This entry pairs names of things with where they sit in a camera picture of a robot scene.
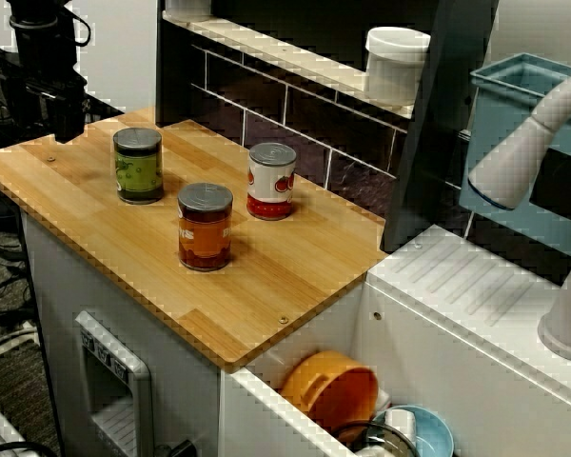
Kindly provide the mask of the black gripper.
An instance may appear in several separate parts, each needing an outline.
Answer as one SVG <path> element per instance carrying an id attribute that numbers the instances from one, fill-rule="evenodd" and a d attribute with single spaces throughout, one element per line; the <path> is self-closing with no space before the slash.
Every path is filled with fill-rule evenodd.
<path id="1" fill-rule="evenodd" d="M 65 79 L 26 79 L 27 90 L 42 99 L 47 112 L 52 113 L 52 130 L 59 143 L 67 143 L 84 132 L 86 85 L 87 80 L 75 70 L 68 71 Z"/>

